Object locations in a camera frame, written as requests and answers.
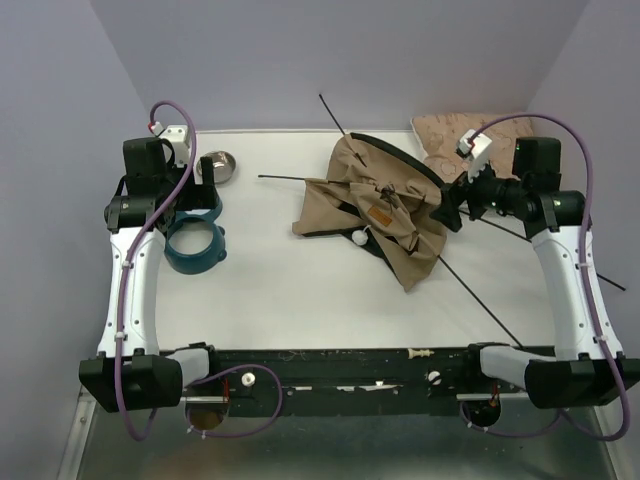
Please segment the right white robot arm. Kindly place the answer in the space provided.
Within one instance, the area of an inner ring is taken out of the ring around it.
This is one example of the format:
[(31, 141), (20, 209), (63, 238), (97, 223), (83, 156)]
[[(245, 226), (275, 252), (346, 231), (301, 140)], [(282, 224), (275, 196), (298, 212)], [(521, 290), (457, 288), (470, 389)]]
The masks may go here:
[(515, 142), (512, 175), (498, 178), (489, 164), (491, 141), (467, 131), (457, 154), (469, 167), (441, 188), (431, 218), (453, 232), (462, 227), (459, 207), (480, 219), (492, 209), (524, 226), (543, 270), (555, 325), (554, 354), (541, 356), (504, 344), (472, 347), (460, 379), (480, 392), (494, 381), (511, 383), (540, 409), (604, 406), (639, 380), (639, 362), (626, 358), (608, 319), (592, 255), (592, 234), (581, 228), (585, 198), (563, 191), (561, 143), (548, 137)]

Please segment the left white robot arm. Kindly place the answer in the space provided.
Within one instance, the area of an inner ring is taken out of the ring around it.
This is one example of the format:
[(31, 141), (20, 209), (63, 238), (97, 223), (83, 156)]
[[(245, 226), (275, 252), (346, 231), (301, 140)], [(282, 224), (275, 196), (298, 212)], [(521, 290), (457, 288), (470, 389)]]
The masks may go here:
[(213, 346), (164, 351), (155, 325), (161, 262), (195, 275), (227, 257), (213, 163), (188, 173), (191, 150), (184, 126), (123, 144), (125, 174), (104, 213), (113, 260), (108, 313), (96, 356), (79, 366), (82, 386), (110, 413), (175, 406), (188, 386), (209, 395), (221, 385)]

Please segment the beige fabric pet tent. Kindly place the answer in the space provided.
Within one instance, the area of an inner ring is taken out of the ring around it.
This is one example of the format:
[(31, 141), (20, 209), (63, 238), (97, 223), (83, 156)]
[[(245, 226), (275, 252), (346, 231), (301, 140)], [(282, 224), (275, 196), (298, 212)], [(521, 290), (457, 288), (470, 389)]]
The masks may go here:
[(326, 176), (306, 178), (299, 219), (302, 237), (365, 230), (361, 246), (380, 258), (408, 292), (432, 272), (447, 230), (430, 218), (444, 181), (423, 162), (379, 138), (350, 133), (334, 146)]

